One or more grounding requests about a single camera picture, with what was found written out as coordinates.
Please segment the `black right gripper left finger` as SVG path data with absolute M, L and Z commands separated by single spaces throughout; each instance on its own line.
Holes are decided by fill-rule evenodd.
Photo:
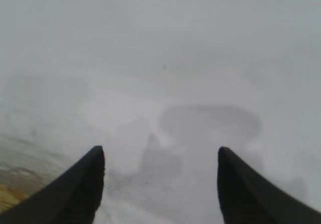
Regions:
M 1 223 L 93 223 L 104 176 L 104 151 L 95 146 L 49 185 L 2 213 Z

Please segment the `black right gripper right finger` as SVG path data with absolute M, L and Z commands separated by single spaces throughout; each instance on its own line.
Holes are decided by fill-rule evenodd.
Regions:
M 320 223 L 320 212 L 273 185 L 228 147 L 218 150 L 217 191 L 224 223 Z

